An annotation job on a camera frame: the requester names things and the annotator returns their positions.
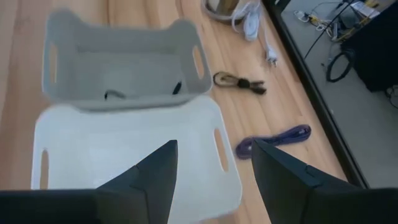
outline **wooden table surface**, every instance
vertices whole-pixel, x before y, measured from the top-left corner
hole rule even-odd
[[[313,130],[308,141],[281,146],[285,152],[331,175],[344,173],[308,100],[300,80],[267,17],[267,36],[279,55],[270,67],[264,38],[246,42],[230,26],[210,20],[200,0],[2,0],[0,1],[0,188],[28,189],[35,120],[50,105],[41,94],[42,50],[47,15],[68,7],[83,20],[124,27],[167,27],[178,18],[196,25],[211,72],[228,71],[265,80],[267,94],[214,87],[229,140],[234,147],[251,135],[270,135],[298,124]],[[206,223],[269,223],[251,161],[236,159],[243,185],[241,206],[223,218]]]

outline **electronic device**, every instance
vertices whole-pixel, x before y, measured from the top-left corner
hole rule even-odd
[[[0,223],[166,224],[177,179],[169,141],[97,189],[0,192]]]
[[[341,44],[355,52],[354,69],[370,91],[398,85],[398,2],[395,1]]]
[[[361,189],[257,140],[252,164],[272,224],[398,223],[398,189]]]

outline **black cable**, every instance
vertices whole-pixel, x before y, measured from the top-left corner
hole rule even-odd
[[[321,38],[321,36],[326,32],[326,30],[333,24],[333,22],[341,15],[341,13],[344,12],[344,10],[346,10],[346,8],[348,8],[351,3],[353,3],[355,0],[351,0],[351,2],[348,3],[348,5],[346,5],[329,23],[328,25],[324,28],[324,30],[322,31],[322,33],[318,36],[318,38],[313,42],[313,44],[311,45],[311,47],[309,48],[309,50],[307,51],[307,53],[304,56],[304,59],[307,58],[307,56],[309,55],[309,53],[311,52],[311,50],[313,49],[313,47],[315,46],[315,44],[318,42],[318,40]]]
[[[310,14],[312,14],[313,12],[315,12],[315,13],[318,15],[318,13],[315,11],[315,9],[318,8],[319,6],[323,5],[323,4],[337,4],[337,3],[341,4],[341,2],[338,2],[338,1],[333,1],[333,2],[321,2],[321,3],[317,4],[315,7],[313,7],[313,8],[311,9]]]
[[[214,84],[220,87],[238,87],[241,89],[249,89],[253,93],[263,95],[267,89],[262,85],[264,81],[250,82],[246,78],[236,77],[228,72],[217,72],[213,75]]]
[[[386,95],[386,97],[389,99],[390,104],[395,107],[396,109],[398,109],[398,105],[395,105],[392,102],[393,98],[398,98],[398,93],[396,92],[398,91],[398,86],[392,86],[390,88],[387,88],[386,90],[384,90],[384,94]]]
[[[333,68],[334,64],[336,63],[336,61],[341,57],[341,56],[345,56],[348,60],[348,65],[346,67],[346,69],[344,69],[343,73],[337,77],[337,78],[332,78],[331,77],[331,69]],[[338,82],[340,80],[342,80],[345,76],[347,76],[348,72],[352,69],[352,67],[354,66],[354,60],[355,60],[355,52],[354,50],[344,50],[341,53],[339,53],[338,55],[336,55],[336,57],[333,58],[333,60],[328,64],[327,68],[326,68],[326,80],[328,82]]]

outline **floor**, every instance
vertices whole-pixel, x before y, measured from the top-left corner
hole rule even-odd
[[[291,0],[282,12],[282,18],[303,56],[320,32],[296,19],[293,11],[310,12],[321,2],[326,1]],[[323,4],[316,12],[321,18],[326,18],[336,5]],[[321,63],[326,62],[330,46],[330,38],[325,34],[305,60],[313,79],[370,187],[398,187],[398,110],[390,105],[383,93],[368,91],[353,69],[340,82],[327,83]],[[338,52],[339,45],[334,45],[332,55]],[[347,63],[345,58],[336,63],[334,77],[345,69]]]

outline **plastic basket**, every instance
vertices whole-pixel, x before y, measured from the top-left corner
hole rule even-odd
[[[93,26],[66,9],[56,11],[47,21],[43,61],[44,94],[89,110],[177,105],[212,86],[197,30],[186,20],[164,30],[122,29]],[[105,99],[109,91],[123,97]]]
[[[220,162],[216,129],[228,171]],[[40,188],[44,151],[49,189],[90,189],[128,170],[170,139],[178,142],[178,168],[169,223],[195,223],[237,209],[242,185],[220,108],[208,96],[180,106],[118,113],[50,107],[36,122],[31,187]]]

